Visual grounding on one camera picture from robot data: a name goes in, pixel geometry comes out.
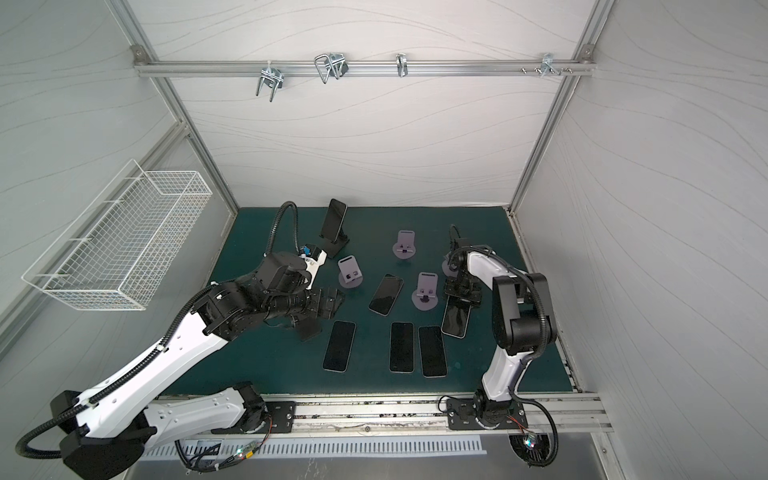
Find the black phone stand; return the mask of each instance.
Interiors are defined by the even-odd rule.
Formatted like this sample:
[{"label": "black phone stand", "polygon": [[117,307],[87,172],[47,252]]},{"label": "black phone stand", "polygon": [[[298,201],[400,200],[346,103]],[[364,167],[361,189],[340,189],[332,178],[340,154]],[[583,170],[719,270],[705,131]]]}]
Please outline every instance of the black phone stand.
[{"label": "black phone stand", "polygon": [[336,237],[335,242],[332,242],[327,238],[323,239],[323,250],[326,251],[326,255],[329,258],[334,258],[348,243],[349,237],[344,234],[343,228],[339,228],[339,235]]}]

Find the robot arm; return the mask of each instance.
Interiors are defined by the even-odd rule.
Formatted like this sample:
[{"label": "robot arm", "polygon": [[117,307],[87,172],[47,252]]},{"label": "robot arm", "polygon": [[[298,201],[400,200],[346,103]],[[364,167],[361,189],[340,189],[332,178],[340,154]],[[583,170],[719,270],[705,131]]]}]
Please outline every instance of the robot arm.
[{"label": "robot arm", "polygon": [[[496,350],[488,371],[482,377],[482,387],[471,400],[469,410],[478,427],[496,429],[520,403],[537,406],[547,416],[552,427],[552,440],[545,458],[533,454],[536,434],[528,433],[517,452],[529,465],[550,465],[558,450],[557,429],[549,412],[533,399],[517,395],[517,386],[530,362],[538,358],[549,343],[557,338],[557,327],[546,278],[540,273],[526,273],[509,265],[485,245],[473,246],[466,239],[452,238],[451,252],[444,270],[449,275],[445,293],[477,306],[480,303],[480,282],[492,291],[492,329]],[[520,304],[532,303],[533,309],[520,310]],[[467,409],[470,402],[462,402]]]},{"label": "robot arm", "polygon": [[539,296],[548,324],[546,343],[549,344],[557,339],[557,328],[547,279],[540,273],[512,272],[506,263],[477,251],[467,253],[466,270],[493,292],[491,315],[496,350],[491,366],[482,377],[482,386],[488,399],[505,402],[511,399],[510,390],[516,391],[525,368],[533,360],[536,352],[530,348],[541,342],[537,307],[534,306],[534,312],[520,311],[519,305],[532,298],[526,298],[531,294],[528,283],[517,273],[526,275]]},{"label": "robot arm", "polygon": [[[103,382],[51,401],[54,418],[22,437],[19,455],[62,458],[85,480],[106,480],[138,460],[145,449],[212,429],[252,432],[270,413],[249,385],[176,402],[153,399],[189,368],[265,320],[287,316],[301,340],[320,332],[343,302],[336,289],[313,286],[326,253],[308,245],[295,253],[268,253],[253,272],[206,287],[179,312],[166,334]],[[61,451],[29,442],[55,426],[67,436]]]}]

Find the wire basket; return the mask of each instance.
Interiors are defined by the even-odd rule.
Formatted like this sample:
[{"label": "wire basket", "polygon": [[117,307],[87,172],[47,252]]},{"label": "wire basket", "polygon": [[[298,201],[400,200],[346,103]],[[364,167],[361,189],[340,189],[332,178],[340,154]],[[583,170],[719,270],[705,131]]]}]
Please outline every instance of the wire basket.
[{"label": "wire basket", "polygon": [[144,310],[210,196],[196,171],[132,161],[22,280],[77,310]]}]

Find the phone stand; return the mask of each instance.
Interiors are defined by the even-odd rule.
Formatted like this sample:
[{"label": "phone stand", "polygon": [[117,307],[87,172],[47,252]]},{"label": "phone stand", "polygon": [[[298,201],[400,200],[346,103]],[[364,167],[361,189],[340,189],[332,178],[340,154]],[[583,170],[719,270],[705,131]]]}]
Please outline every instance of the phone stand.
[{"label": "phone stand", "polygon": [[397,243],[392,245],[392,252],[400,260],[416,255],[416,232],[413,230],[400,230],[397,233]]},{"label": "phone stand", "polygon": [[411,294],[411,300],[422,312],[432,310],[437,306],[437,274],[421,272],[419,285]]},{"label": "phone stand", "polygon": [[344,234],[344,229],[339,229],[339,236],[336,238],[335,242],[323,239],[323,250],[326,251],[328,258],[334,258],[348,243],[349,237]]},{"label": "phone stand", "polygon": [[355,288],[362,283],[362,272],[354,255],[339,260],[339,284],[342,288]]}]

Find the smartphone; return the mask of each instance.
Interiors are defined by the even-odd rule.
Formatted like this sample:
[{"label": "smartphone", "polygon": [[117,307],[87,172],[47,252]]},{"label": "smartphone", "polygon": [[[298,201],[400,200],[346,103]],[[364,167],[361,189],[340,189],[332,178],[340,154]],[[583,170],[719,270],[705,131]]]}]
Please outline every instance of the smartphone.
[{"label": "smartphone", "polygon": [[464,335],[467,334],[467,322],[471,311],[472,305],[469,302],[457,296],[448,295],[448,303],[445,305],[445,313],[442,315],[440,330],[445,335],[463,339]]},{"label": "smartphone", "polygon": [[413,323],[392,322],[389,333],[389,371],[413,373]]},{"label": "smartphone", "polygon": [[323,226],[320,228],[320,236],[331,242],[336,242],[336,239],[339,238],[341,224],[344,221],[345,215],[346,204],[332,198],[331,203],[328,205],[326,219],[323,221]]},{"label": "smartphone", "polygon": [[402,278],[387,273],[379,284],[379,288],[376,289],[376,293],[373,294],[368,308],[379,315],[389,315],[392,305],[400,294],[400,289],[402,289]]},{"label": "smartphone", "polygon": [[445,347],[442,345],[442,332],[439,326],[419,327],[419,348],[422,351],[422,373],[425,377],[448,375]]},{"label": "smartphone", "polygon": [[352,352],[352,340],[355,338],[355,324],[337,320],[331,329],[331,338],[326,348],[323,369],[331,372],[345,372]]}]

